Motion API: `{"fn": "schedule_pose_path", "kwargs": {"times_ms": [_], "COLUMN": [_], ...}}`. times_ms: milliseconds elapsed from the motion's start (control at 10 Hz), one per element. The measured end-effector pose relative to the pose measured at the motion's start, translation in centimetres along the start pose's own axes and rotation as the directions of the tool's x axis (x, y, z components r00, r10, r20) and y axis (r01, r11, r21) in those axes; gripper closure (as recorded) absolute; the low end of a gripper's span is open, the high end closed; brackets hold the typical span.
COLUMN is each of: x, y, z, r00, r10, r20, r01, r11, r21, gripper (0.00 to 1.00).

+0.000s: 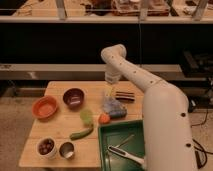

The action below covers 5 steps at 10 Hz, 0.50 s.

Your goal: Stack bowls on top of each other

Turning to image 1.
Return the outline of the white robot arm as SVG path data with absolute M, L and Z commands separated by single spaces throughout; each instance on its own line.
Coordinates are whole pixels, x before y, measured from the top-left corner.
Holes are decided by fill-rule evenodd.
M 145 156 L 123 151 L 124 157 L 146 171 L 198 171 L 188 115 L 188 98 L 175 85 L 140 68 L 126 57 L 122 44 L 104 48 L 105 80 L 116 83 L 123 75 L 144 93 L 142 101 Z

